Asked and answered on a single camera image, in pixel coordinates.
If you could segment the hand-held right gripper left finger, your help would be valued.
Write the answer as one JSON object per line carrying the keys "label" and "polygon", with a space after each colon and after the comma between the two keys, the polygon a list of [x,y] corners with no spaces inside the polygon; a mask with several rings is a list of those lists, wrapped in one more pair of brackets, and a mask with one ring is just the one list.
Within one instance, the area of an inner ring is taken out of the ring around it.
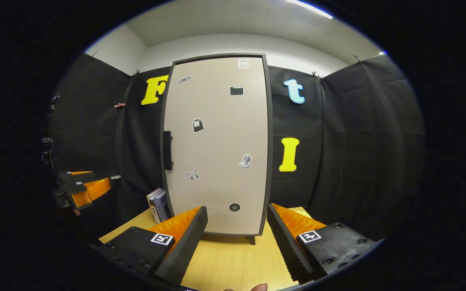
{"label": "hand-held right gripper left finger", "polygon": [[95,250],[139,280],[180,286],[207,223],[200,206],[148,230],[132,226]]}

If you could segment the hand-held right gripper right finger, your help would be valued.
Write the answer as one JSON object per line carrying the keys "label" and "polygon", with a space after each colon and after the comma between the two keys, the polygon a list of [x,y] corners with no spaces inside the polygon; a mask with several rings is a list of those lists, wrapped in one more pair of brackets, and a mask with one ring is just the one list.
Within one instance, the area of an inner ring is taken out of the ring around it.
{"label": "hand-held right gripper right finger", "polygon": [[321,280],[350,267],[379,243],[341,222],[325,225],[274,203],[267,222],[293,281]]}

